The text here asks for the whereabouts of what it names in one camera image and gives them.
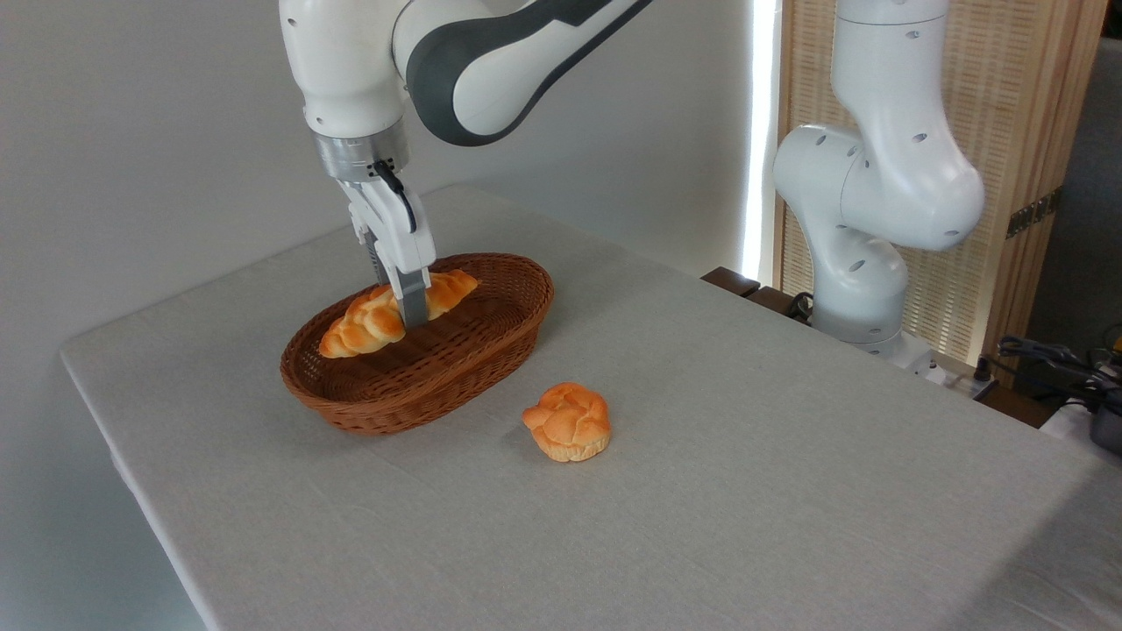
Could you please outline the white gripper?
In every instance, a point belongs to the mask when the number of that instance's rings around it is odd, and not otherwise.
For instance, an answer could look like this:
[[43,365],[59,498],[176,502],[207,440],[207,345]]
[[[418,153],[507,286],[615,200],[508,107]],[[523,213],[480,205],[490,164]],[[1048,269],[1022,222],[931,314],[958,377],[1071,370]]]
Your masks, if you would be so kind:
[[427,267],[436,262],[436,247],[423,203],[412,192],[397,192],[385,179],[337,184],[350,200],[355,234],[368,252],[377,283],[393,289],[403,326],[426,324]]

